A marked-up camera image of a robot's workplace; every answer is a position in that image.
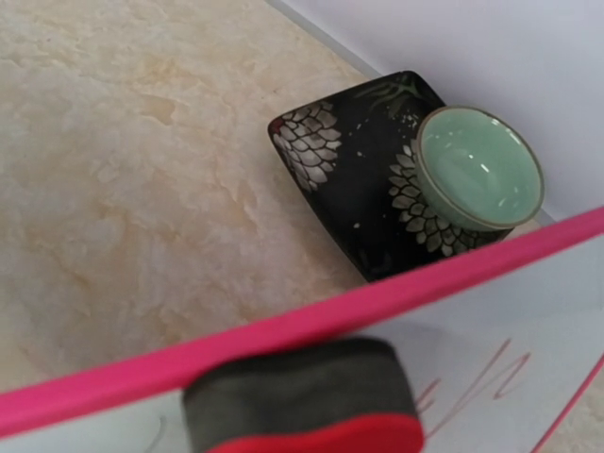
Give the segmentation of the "pink framed whiteboard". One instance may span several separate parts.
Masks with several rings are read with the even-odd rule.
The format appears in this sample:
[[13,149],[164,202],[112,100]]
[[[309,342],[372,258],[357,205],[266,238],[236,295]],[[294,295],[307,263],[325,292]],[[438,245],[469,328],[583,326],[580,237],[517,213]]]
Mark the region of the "pink framed whiteboard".
[[603,365],[603,211],[308,306],[201,299],[182,345],[1,397],[5,452],[187,452],[184,390],[239,357],[369,337],[428,452],[534,452]]

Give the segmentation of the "red whiteboard eraser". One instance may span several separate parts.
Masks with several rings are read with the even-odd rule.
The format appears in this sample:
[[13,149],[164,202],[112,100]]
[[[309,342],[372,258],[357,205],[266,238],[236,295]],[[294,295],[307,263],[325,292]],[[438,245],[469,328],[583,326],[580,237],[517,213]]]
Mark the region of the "red whiteboard eraser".
[[394,348],[356,337],[224,363],[182,396],[194,452],[418,452]]

